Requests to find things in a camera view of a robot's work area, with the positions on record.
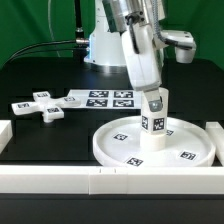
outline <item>white round tray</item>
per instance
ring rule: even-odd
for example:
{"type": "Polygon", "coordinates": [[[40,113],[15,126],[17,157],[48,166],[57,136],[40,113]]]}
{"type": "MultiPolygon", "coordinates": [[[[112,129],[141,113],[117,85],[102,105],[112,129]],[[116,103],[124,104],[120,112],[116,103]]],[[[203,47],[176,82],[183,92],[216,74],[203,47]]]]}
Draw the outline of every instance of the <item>white round tray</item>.
{"type": "Polygon", "coordinates": [[[211,166],[215,146],[207,133],[191,123],[167,118],[166,148],[140,148],[141,117],[114,120],[93,137],[93,152],[103,166],[193,167],[211,166]]]}

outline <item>black and white pattern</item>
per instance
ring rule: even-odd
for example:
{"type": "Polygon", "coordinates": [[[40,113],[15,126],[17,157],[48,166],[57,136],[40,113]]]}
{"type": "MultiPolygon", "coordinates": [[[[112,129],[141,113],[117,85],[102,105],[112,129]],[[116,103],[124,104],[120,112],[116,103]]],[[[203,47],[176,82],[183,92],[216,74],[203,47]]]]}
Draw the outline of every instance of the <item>black and white pattern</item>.
{"type": "Polygon", "coordinates": [[[133,92],[131,91],[115,91],[114,98],[133,98],[133,92]]]}
{"type": "Polygon", "coordinates": [[[114,100],[113,107],[134,107],[134,100],[114,100]]]}
{"type": "Polygon", "coordinates": [[[174,133],[174,131],[171,131],[171,130],[166,131],[166,135],[168,135],[168,136],[171,136],[173,133],[174,133]]]}
{"type": "Polygon", "coordinates": [[[55,108],[49,108],[47,109],[48,113],[53,114],[59,112],[59,109],[57,107],[55,108]]]}
{"type": "Polygon", "coordinates": [[[88,100],[87,107],[107,107],[108,100],[88,100]]]}
{"type": "Polygon", "coordinates": [[[109,91],[90,91],[89,97],[91,98],[107,98],[109,96],[109,91]]]}
{"type": "Polygon", "coordinates": [[[73,101],[75,101],[75,98],[74,97],[65,97],[64,100],[66,102],[73,102],[73,101]]]}
{"type": "Polygon", "coordinates": [[[38,93],[37,96],[40,98],[49,97],[49,95],[47,93],[38,93]]]}
{"type": "Polygon", "coordinates": [[[146,130],[149,129],[149,120],[147,117],[142,116],[142,127],[146,130]]]}
{"type": "Polygon", "coordinates": [[[188,159],[188,160],[195,160],[196,159],[196,157],[197,157],[197,154],[194,154],[194,153],[191,153],[191,152],[186,152],[186,151],[184,151],[184,152],[182,152],[181,154],[180,154],[180,157],[181,158],[184,158],[184,159],[188,159]]]}
{"type": "Polygon", "coordinates": [[[130,164],[132,166],[140,166],[143,163],[143,160],[131,158],[127,161],[127,164],[130,164]]]}
{"type": "Polygon", "coordinates": [[[30,105],[28,103],[20,103],[18,104],[18,108],[26,108],[26,107],[30,107],[30,105]]]}
{"type": "Polygon", "coordinates": [[[164,127],[165,127],[164,122],[165,122],[164,118],[155,119],[153,122],[153,131],[164,130],[164,127]]]}
{"type": "Polygon", "coordinates": [[[119,141],[124,141],[127,138],[128,138],[128,136],[123,135],[123,134],[117,134],[117,135],[114,136],[114,139],[119,140],[119,141]]]}

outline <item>white plastic piece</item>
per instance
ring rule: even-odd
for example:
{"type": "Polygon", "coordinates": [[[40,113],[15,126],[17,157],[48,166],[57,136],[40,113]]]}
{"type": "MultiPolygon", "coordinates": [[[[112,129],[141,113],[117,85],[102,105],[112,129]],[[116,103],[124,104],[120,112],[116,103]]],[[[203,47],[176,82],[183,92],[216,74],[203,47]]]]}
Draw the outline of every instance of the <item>white plastic piece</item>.
{"type": "Polygon", "coordinates": [[[103,166],[122,167],[193,167],[211,166],[215,146],[207,133],[196,125],[174,118],[167,119],[164,150],[140,147],[141,117],[109,122],[93,137],[93,152],[103,166]]]}
{"type": "Polygon", "coordinates": [[[37,111],[43,112],[44,122],[49,123],[55,119],[64,118],[61,108],[79,107],[81,101],[75,96],[51,99],[49,92],[33,93],[35,102],[24,102],[12,104],[12,109],[16,115],[30,114],[37,111]]]}
{"type": "Polygon", "coordinates": [[[0,193],[223,195],[224,168],[0,166],[0,183],[0,193]]]}
{"type": "Polygon", "coordinates": [[[40,110],[39,104],[34,102],[23,102],[12,104],[15,115],[31,114],[40,110]]]}
{"type": "Polygon", "coordinates": [[[0,193],[88,194],[89,169],[70,166],[0,166],[0,193]]]}
{"type": "Polygon", "coordinates": [[[11,121],[0,121],[0,154],[12,138],[11,121]]]}
{"type": "Polygon", "coordinates": [[[127,194],[222,194],[221,167],[145,168],[128,173],[127,194]]]}
{"type": "Polygon", "coordinates": [[[167,132],[167,110],[168,110],[167,89],[142,93],[142,130],[140,133],[140,147],[144,150],[157,151],[166,146],[167,132]],[[149,107],[150,101],[162,99],[162,109],[158,112],[152,112],[149,107]]]}
{"type": "Polygon", "coordinates": [[[206,131],[216,144],[216,156],[224,166],[224,130],[218,122],[207,122],[206,131]]]}
{"type": "Polygon", "coordinates": [[[126,194],[127,170],[99,167],[90,169],[89,194],[126,194]]]}
{"type": "Polygon", "coordinates": [[[44,110],[43,118],[45,123],[50,123],[53,120],[64,118],[64,112],[60,107],[48,106],[44,110]]]}

